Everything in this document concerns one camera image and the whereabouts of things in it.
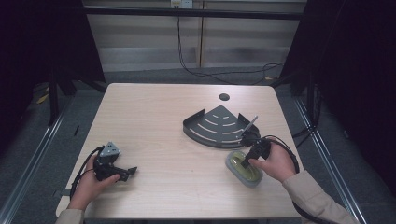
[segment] person's left hand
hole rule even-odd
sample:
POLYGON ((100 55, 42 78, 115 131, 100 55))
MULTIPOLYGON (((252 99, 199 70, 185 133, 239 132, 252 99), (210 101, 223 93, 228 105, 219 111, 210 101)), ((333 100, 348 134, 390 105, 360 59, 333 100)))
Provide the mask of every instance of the person's left hand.
POLYGON ((68 209, 79 209, 85 211, 88 204, 93 201, 102 191, 116 183, 120 179, 120 175, 113 175, 107 179, 99 181, 93 172, 93 162, 96 155, 90 157, 85 167, 84 175, 79 180, 76 192, 70 200, 68 209))

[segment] gray carpet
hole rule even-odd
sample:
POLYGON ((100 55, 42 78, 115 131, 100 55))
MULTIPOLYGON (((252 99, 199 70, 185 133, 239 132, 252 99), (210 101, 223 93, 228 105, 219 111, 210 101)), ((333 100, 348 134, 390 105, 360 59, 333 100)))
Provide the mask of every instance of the gray carpet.
MULTIPOLYGON (((225 71, 254 71, 260 68, 216 68, 194 71, 217 73, 225 71)), ((279 70, 266 72, 268 77, 277 76, 279 70)), ((216 78, 226 79, 234 84, 248 85, 263 78, 263 73, 218 75, 216 78)), ((182 69, 162 71, 142 71, 128 73, 106 74, 108 83, 197 83, 197 84, 226 84, 213 77, 197 77, 182 69)), ((262 80, 258 85, 266 85, 269 80, 262 80)), ((63 122, 53 138, 44 160, 29 185, 26 194, 12 220, 12 223, 54 223, 55 210, 59 199, 52 196, 53 192, 61 189, 67 183, 78 153, 85 141, 92 125, 95 113, 103 98, 103 94, 90 87, 76 83, 78 92, 64 114, 63 122)), ((291 133, 297 133, 304 128, 304 123, 290 97, 287 85, 276 89, 279 102, 284 111, 291 133)), ((66 97, 60 94, 61 105, 66 97)), ((0 159, 0 205, 3 207, 7 197, 13 191, 26 164, 29 162, 42 136, 47 130, 50 117, 49 102, 37 105, 31 103, 23 118, 20 131, 8 146, 7 154, 0 159)), ((323 106, 318 129, 332 153, 340 173, 344 177, 352 194, 366 218, 367 223, 396 223, 396 202, 389 190, 361 157, 355 144, 345 138, 342 127, 337 119, 323 106)), ((295 139, 299 143, 303 138, 295 139)), ((319 182, 319 184, 334 199, 342 203, 336 187, 332 183, 328 171, 322 164, 312 140, 308 138, 299 148, 304 168, 319 182)), ((87 220, 87 223, 132 223, 129 220, 87 220)), ((165 221, 151 220, 148 223, 192 223, 191 220, 165 221)), ((213 220, 212 223, 300 223, 298 218, 267 220, 213 220)))

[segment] hand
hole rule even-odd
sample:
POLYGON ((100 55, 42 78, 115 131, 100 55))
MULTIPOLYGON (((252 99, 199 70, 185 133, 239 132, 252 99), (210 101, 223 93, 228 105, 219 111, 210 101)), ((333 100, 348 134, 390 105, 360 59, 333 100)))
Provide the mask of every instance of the hand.
POLYGON ((67 206, 68 209, 85 211, 88 204, 101 194, 106 187, 116 183, 120 179, 120 175, 113 175, 102 181, 97 180, 93 172, 93 162, 95 159, 96 156, 91 156, 88 160, 85 167, 86 173, 79 180, 76 192, 67 206))
POLYGON ((266 161, 250 159, 248 162, 263 169, 265 173, 281 183, 296 174, 290 155, 282 146, 276 143, 271 143, 271 153, 266 161))

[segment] sleeve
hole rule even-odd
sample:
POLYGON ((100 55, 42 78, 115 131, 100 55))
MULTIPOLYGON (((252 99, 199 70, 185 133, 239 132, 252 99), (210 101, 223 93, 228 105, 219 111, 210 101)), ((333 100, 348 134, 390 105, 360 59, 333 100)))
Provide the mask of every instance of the sleeve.
POLYGON ((55 224, 82 224, 84 211, 79 209, 65 209, 61 212, 55 224))
MULTIPOLYGON (((283 182, 291 199, 313 217, 335 223, 359 223, 340 204, 323 191, 307 171, 294 175, 283 182)), ((303 223, 311 223, 303 218, 303 223)))

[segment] black cable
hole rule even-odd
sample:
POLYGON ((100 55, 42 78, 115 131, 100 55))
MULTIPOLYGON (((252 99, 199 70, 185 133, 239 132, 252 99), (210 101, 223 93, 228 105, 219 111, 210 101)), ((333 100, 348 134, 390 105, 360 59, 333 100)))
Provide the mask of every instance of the black cable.
POLYGON ((320 119, 320 113, 321 113, 321 105, 322 105, 322 101, 323 101, 323 97, 320 94, 320 91, 318 89, 318 87, 316 87, 315 89, 315 98, 316 98, 316 102, 315 102, 315 110, 314 110, 314 117, 313 120, 311 120, 311 124, 310 126, 303 128, 301 131, 299 131, 298 133, 295 133, 292 135, 293 138, 296 137, 300 137, 304 134, 306 134, 307 132, 309 132, 308 136, 314 132, 316 130, 316 128, 318 127, 319 124, 319 119, 320 119))
POLYGON ((311 135, 312 132, 310 132, 309 134, 307 134, 306 137, 304 137, 304 139, 303 139, 299 144, 296 145, 296 148, 298 148, 303 142, 305 142, 305 140, 308 139, 308 137, 311 135))
POLYGON ((225 83, 231 84, 231 85, 238 85, 238 84, 226 81, 226 80, 218 78, 216 76, 229 75, 229 74, 241 74, 241 73, 243 73, 243 74, 254 74, 254 73, 263 72, 263 76, 262 76, 262 78, 260 78, 260 80, 248 84, 248 85, 257 85, 257 84, 259 84, 260 82, 262 82, 265 79, 265 71, 268 71, 270 69, 276 68, 276 67, 284 64, 284 63, 268 63, 265 66, 263 66, 262 69, 260 69, 260 70, 246 71, 246 72, 232 71, 232 72, 220 72, 220 73, 212 73, 212 74, 201 73, 201 72, 193 72, 184 63, 183 54, 182 54, 182 47, 181 47, 180 18, 179 17, 177 17, 177 48, 178 48, 178 58, 179 58, 180 64, 183 67, 183 69, 186 70, 188 73, 190 73, 191 75, 197 76, 197 77, 212 77, 212 78, 214 78, 214 79, 216 79, 218 81, 225 82, 225 83))
POLYGON ((74 180, 73 183, 72 183, 72 188, 70 189, 70 200, 73 198, 73 195, 74 195, 74 193, 76 192, 76 188, 77 188, 78 182, 79 182, 79 180, 81 179, 81 177, 82 177, 85 173, 87 173, 88 171, 90 171, 90 170, 88 170, 88 171, 84 172, 84 174, 81 174, 81 173, 82 173, 82 170, 83 170, 84 167, 87 165, 88 160, 90 159, 90 157, 91 157, 95 152, 102 150, 104 147, 105 147, 105 146, 97 147, 93 152, 91 152, 91 154, 87 157, 87 159, 85 159, 85 161, 82 163, 82 165, 81 165, 81 167, 79 168, 79 171, 78 171, 78 173, 77 173, 77 175, 76 175, 76 178, 75 178, 75 180, 74 180))
POLYGON ((82 178, 82 177, 83 177, 85 174, 87 174, 89 171, 94 171, 94 169, 92 168, 92 169, 89 169, 89 170, 84 171, 84 173, 81 174, 80 178, 82 178))
MULTIPOLYGON (((267 140, 267 141, 270 141, 272 143, 278 144, 283 149, 285 149, 288 152, 288 154, 290 155, 291 160, 293 161, 296 174, 300 173, 300 167, 299 167, 299 164, 298 164, 296 156, 293 154, 293 152, 291 151, 290 147, 284 141, 282 141, 282 139, 280 139, 279 137, 276 137, 274 135, 266 135, 263 138, 265 140, 267 140)), ((321 218, 318 218, 318 217, 314 217, 314 216, 308 214, 299 205, 297 205, 297 203, 295 203, 295 202, 292 202, 292 203, 293 203, 293 206, 296 209, 296 211, 302 217, 305 217, 306 219, 311 220, 311 221, 313 221, 315 223, 318 223, 318 224, 330 224, 331 223, 330 221, 327 221, 327 220, 324 220, 324 219, 321 219, 321 218)))

